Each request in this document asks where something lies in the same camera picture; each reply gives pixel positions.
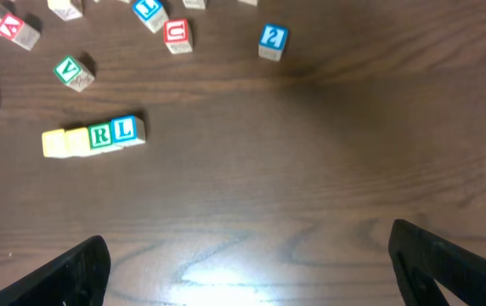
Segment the yellow O block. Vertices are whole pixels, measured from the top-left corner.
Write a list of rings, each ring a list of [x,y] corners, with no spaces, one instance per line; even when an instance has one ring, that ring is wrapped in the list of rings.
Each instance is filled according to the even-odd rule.
[[[65,142],[71,156],[93,156],[98,152],[90,145],[89,132],[86,127],[79,127],[65,132]]]

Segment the yellow C block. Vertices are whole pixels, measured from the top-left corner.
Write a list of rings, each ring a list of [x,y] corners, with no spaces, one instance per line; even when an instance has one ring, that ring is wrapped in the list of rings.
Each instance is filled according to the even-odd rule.
[[[42,133],[42,152],[47,158],[71,157],[65,140],[65,130],[56,129]]]

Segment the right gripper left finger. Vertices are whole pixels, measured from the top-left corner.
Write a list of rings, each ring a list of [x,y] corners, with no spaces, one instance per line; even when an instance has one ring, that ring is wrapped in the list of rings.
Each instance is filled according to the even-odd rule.
[[[0,291],[0,306],[101,306],[110,253],[94,235]]]

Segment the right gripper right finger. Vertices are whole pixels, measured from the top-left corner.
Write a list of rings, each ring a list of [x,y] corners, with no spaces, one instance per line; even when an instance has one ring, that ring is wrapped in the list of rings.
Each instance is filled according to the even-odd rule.
[[[393,222],[388,241],[404,303],[446,305],[444,286],[468,305],[486,305],[486,259],[404,219]]]

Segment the green R block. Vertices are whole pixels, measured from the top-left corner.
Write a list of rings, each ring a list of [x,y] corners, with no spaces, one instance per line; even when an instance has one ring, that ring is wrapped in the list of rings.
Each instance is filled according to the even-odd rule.
[[[121,150],[111,136],[110,124],[102,122],[88,127],[90,149],[94,154]]]

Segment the blue L block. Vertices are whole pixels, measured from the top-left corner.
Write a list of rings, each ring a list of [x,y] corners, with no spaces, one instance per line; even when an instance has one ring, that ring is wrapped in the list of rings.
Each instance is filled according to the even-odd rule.
[[[146,143],[144,122],[136,116],[117,117],[110,121],[114,145],[128,147]]]

